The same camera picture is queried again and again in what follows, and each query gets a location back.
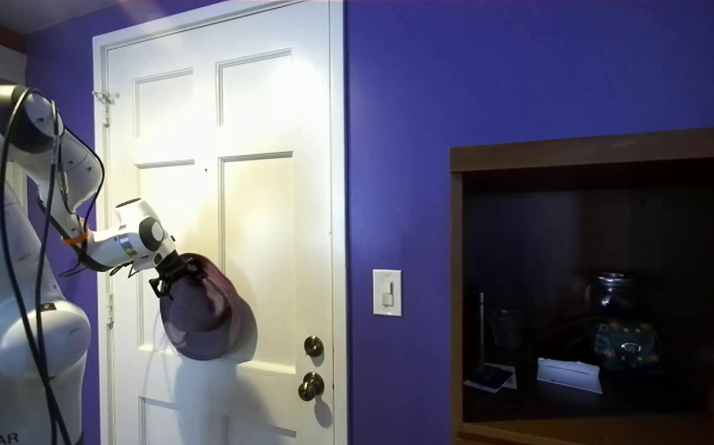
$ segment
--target light switch plate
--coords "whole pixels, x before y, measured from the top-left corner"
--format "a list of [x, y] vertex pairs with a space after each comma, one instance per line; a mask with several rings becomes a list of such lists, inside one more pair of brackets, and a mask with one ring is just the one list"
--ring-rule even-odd
[[372, 313], [402, 315], [402, 271], [372, 270]]

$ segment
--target wooden shelf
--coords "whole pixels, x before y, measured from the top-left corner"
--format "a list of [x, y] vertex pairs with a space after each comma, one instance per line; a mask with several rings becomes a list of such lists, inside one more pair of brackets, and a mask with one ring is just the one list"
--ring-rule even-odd
[[[461, 145], [449, 171], [454, 441], [714, 441], [714, 129]], [[605, 266], [647, 275], [665, 369], [693, 397], [461, 385], [476, 364], [471, 286], [518, 307], [535, 339], [579, 315], [579, 276]]]

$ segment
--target door knob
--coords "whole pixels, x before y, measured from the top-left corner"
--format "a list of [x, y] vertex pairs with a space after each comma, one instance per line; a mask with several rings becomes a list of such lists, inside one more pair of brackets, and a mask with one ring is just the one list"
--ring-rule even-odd
[[302, 385], [298, 385], [298, 397], [311, 401], [318, 397], [327, 390], [327, 383], [318, 372], [306, 372]]
[[306, 351], [306, 355], [323, 355], [323, 341], [322, 339], [315, 339], [315, 335], [306, 335], [306, 341], [303, 341], [303, 351]]

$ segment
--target ceiling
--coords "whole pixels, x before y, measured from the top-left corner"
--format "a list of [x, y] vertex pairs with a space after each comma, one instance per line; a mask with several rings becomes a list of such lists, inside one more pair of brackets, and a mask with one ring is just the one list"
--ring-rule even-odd
[[0, 0], [0, 27], [31, 35], [119, 0]]

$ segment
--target door frame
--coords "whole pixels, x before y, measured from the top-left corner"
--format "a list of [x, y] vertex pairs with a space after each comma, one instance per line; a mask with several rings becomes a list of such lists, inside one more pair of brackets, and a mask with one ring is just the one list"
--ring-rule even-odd
[[[91, 57], [93, 57], [93, 90], [96, 97], [105, 94], [105, 64], [108, 51], [138, 45], [168, 32], [182, 32], [212, 22], [227, 22], [231, 17], [260, 15], [276, 6], [288, 6], [303, 0], [227, 0], [214, 1], [207, 6], [196, 6], [188, 11], [168, 15], [161, 19], [151, 19], [144, 25], [133, 25], [126, 29], [105, 32], [91, 38]], [[345, 315], [345, 84], [344, 84], [344, 1], [327, 0], [329, 5], [329, 145], [330, 145], [330, 315], [333, 315], [333, 343], [330, 343], [330, 361], [333, 361], [333, 438], [336, 445], [349, 441], [349, 315]], [[104, 155], [105, 151], [105, 103], [102, 99], [93, 100], [93, 141], [96, 151]], [[105, 220], [113, 213], [117, 203], [108, 203], [105, 188], [96, 203], [96, 220]], [[112, 292], [105, 275], [96, 280], [96, 309], [98, 309], [98, 397], [102, 397], [102, 438], [112, 441], [108, 424], [112, 424], [112, 357], [108, 357], [108, 319], [112, 319]]]

